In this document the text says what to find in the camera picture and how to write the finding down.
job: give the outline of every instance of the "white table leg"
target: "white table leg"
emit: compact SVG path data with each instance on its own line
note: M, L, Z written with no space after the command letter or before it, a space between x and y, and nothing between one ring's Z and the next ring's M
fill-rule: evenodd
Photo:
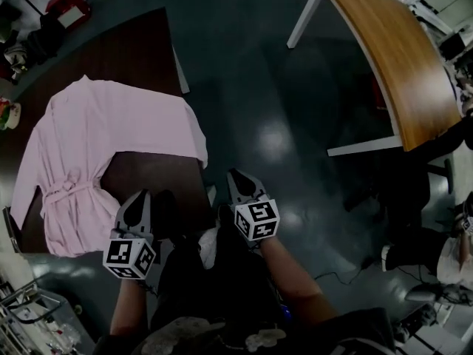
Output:
M327 153L329 157L335 157L337 155L354 154L356 152L367 152L382 149L391 149L393 147L401 147L402 141L399 135L393 135L392 137L386 137L381 139L375 139L374 141L367 141L361 143L355 143L353 145L335 147L328 149Z
M294 27L294 30L289 37L289 41L287 41L287 47L289 47L290 49L293 49L297 45L299 38L301 38L301 35L304 32L305 27L309 23L310 18L312 17L319 3L320 3L320 0L307 1L304 7L304 10L302 11L301 16L299 17L299 20L297 21L297 24Z
M177 68L177 76L179 77L179 84L180 84L180 91L185 95L189 93L191 90L189 89L189 85L187 84L186 77L184 76L183 68L180 66L179 59L176 55L176 50L174 50L174 46L172 47L172 51L174 53L174 60L176 61L176 68Z

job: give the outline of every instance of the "dark wooden table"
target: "dark wooden table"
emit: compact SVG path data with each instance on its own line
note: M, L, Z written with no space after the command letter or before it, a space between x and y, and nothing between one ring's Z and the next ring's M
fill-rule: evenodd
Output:
M0 180L16 178L28 138L51 97L83 75L181 96L166 10L151 11L98 35L49 69L20 96L20 124L0 132ZM174 194L182 222L176 230L199 231L214 226L201 171L195 158L121 152L114 156L101 185L119 203L143 188L154 194L168 189ZM41 198L37 188L22 230L13 228L25 253L49 252L39 214Z

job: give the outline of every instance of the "gray floor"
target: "gray floor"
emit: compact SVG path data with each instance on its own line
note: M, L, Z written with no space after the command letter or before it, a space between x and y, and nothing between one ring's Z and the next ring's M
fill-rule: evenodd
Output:
M326 149L389 134L390 127L367 104L359 82L369 65L328 1L298 47L287 49L306 1L91 0L92 19L67 39L56 59L30 70L14 93L87 39L166 6L191 88L186 100L208 140L204 178L217 185L217 199L227 198L227 169L236 166L256 175L276 198L282 216L279 237L294 257L313 276L337 271L349 280L385 242L386 223L372 222L374 201L352 213L342 206L356 187L369 182L380 154L328 158ZM425 216L435 224L437 213L452 201L445 197L442 180L433 177L432 182ZM80 300L98 332L107 330L119 283L101 267L101 254L30 256L29 261L35 275L49 274L47 285ZM160 270L154 267L150 283L157 284ZM416 268L410 271L417 274ZM416 306L404 302L404 295L418 282L400 271L383 274L376 265L351 286L333 276L319 282L342 313L383 306L396 320Z

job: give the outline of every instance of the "wooden desk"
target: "wooden desk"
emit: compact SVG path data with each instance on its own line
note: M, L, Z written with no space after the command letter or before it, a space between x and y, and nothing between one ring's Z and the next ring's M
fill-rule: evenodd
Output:
M28 138L43 116L50 98L83 75L133 87L180 96L171 36L164 8L144 14L106 31L79 47L44 73L18 102L21 120L14 130L0 132L0 178L16 178ZM173 192L183 220L176 231L199 231L214 226L214 216L195 158L137 152L117 153L101 178L102 188L119 203L136 191ZM44 238L41 191L15 236L22 252L48 252Z
M460 120L437 50L408 7L396 0L330 0L356 37L375 74L394 135L329 149L343 155L403 146L412 150ZM309 0L287 42L292 49L320 0Z

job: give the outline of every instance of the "pink bathrobe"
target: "pink bathrobe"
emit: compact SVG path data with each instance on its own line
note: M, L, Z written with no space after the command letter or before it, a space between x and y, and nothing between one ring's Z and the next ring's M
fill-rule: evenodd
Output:
M11 207L18 227L39 186L51 253L103 251L119 204L100 188L100 178L113 155L124 151L207 164L205 137L183 98L86 76L53 96L21 161Z

